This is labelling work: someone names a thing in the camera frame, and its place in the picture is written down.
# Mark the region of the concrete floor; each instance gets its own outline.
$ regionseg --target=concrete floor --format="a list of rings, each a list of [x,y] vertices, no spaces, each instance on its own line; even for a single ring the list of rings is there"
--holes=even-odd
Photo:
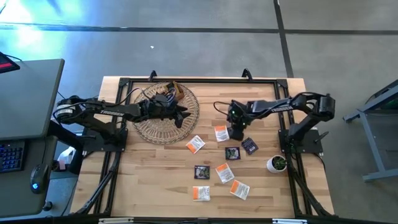
[[[394,0],[279,2],[286,29],[398,29]],[[276,29],[276,21],[272,0],[15,0],[0,14],[0,22],[95,27]],[[97,95],[105,75],[149,75],[151,70],[158,75],[238,77],[247,67],[255,77],[287,76],[279,34],[0,27],[5,54],[23,60],[66,60],[59,88],[65,96]],[[376,171],[362,125],[340,119],[397,79],[397,41],[398,35],[287,35],[294,77],[304,78],[308,91],[329,92],[336,99],[336,118],[318,127],[330,132],[323,140],[326,176],[335,213],[341,217],[398,222],[398,178],[362,181],[362,175]],[[64,208],[76,178],[59,181],[65,183],[50,188],[49,200]],[[37,217],[60,215],[62,210]]]

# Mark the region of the wooden table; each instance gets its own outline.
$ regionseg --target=wooden table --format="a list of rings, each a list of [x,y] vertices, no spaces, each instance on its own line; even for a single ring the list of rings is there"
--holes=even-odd
[[[104,77],[99,98],[114,102],[120,77]],[[288,78],[292,96],[305,91],[304,80]],[[130,217],[239,217],[270,218],[294,217],[287,172],[272,174],[266,169],[267,160],[280,154],[277,131],[280,129],[278,115],[271,114],[262,120],[255,120],[244,134],[252,137],[259,146],[251,156],[241,149],[241,160],[228,161],[235,179],[249,185],[246,200],[232,195],[232,182],[222,184],[215,167],[226,162],[224,148],[240,146],[240,142],[229,140],[216,142],[214,127],[225,125],[225,115],[213,108],[214,101],[230,102],[232,99],[246,103],[248,100],[275,100],[274,87],[267,84],[219,84],[183,83],[198,98],[200,119],[192,134],[174,144],[158,145],[143,140],[128,122],[129,136],[126,151],[122,154],[116,184],[112,216]],[[146,88],[151,83],[136,83],[133,88]],[[131,102],[139,94],[135,91]],[[227,105],[220,105],[226,110]],[[298,123],[305,117],[301,111],[294,111]],[[109,116],[98,115],[108,122]],[[192,154],[186,143],[194,135],[206,142],[204,148]],[[89,199],[100,179],[103,152],[95,152],[83,161],[71,212],[77,211]],[[325,172],[319,158],[311,154],[302,155],[307,184],[317,200],[333,213]],[[210,180],[193,178],[194,165],[209,165]],[[194,202],[192,186],[210,186],[209,202]],[[304,211],[302,193],[297,186],[300,208]],[[103,207],[107,193],[104,194]]]

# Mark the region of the blue backlit keyboard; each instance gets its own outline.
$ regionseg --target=blue backlit keyboard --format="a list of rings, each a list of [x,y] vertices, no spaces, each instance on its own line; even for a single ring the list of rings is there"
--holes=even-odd
[[[0,173],[24,168],[25,141],[0,142]]]

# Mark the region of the wicker basket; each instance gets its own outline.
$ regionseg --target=wicker basket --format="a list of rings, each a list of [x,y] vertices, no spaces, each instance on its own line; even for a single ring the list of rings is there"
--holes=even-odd
[[[160,93],[164,90],[163,87],[166,84],[166,82],[156,83],[155,85],[146,88],[145,94],[151,97],[155,95],[156,92]],[[188,108],[186,112],[191,113],[191,115],[184,119],[181,128],[177,128],[174,125],[174,119],[170,120],[168,118],[163,121],[160,119],[149,119],[140,123],[133,123],[137,132],[146,141],[155,144],[170,144],[177,142],[187,137],[197,125],[199,119],[199,102],[187,87],[181,84],[179,85],[185,96],[178,102],[178,105]],[[140,93],[134,102],[137,103],[144,99],[146,99],[146,97]]]

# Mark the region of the gray metal frame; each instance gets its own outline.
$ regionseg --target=gray metal frame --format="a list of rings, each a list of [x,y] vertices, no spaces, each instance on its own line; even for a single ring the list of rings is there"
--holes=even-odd
[[[379,95],[375,99],[369,101],[362,108],[357,109],[356,112],[343,117],[343,120],[346,123],[351,122],[355,118],[361,118],[363,128],[365,129],[366,137],[368,138],[369,145],[372,149],[373,157],[374,157],[374,160],[376,161],[377,169],[379,171],[368,174],[368,175],[364,175],[363,180],[365,182],[370,181],[370,180],[375,180],[375,179],[398,176],[398,169],[386,170],[386,168],[384,167],[384,164],[382,162],[382,159],[381,159],[381,156],[379,153],[379,149],[377,148],[377,144],[374,140],[375,135],[373,135],[373,133],[372,133],[371,127],[370,127],[368,119],[367,119],[368,115],[366,114],[367,111],[380,108],[382,105],[385,105],[386,103],[390,102],[397,96],[398,96],[398,85],[395,87],[392,87],[390,90]]]

